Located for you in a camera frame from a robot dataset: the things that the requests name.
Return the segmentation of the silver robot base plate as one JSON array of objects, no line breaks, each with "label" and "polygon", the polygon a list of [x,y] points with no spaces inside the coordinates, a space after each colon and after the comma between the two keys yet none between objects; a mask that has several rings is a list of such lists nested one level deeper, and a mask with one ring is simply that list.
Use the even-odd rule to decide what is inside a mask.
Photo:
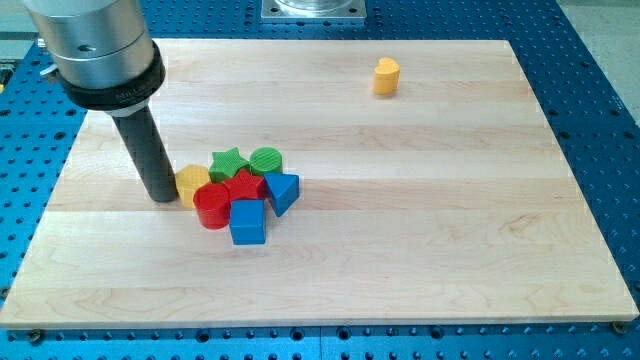
[{"label": "silver robot base plate", "polygon": [[365,0],[262,0],[261,18],[267,20],[363,20]]}]

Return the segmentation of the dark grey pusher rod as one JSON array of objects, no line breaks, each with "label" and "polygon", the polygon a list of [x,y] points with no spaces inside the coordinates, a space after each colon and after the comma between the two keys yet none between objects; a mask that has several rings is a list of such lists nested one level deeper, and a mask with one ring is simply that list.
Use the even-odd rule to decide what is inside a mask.
[{"label": "dark grey pusher rod", "polygon": [[160,203],[174,201],[175,174],[149,107],[112,118],[149,197]]}]

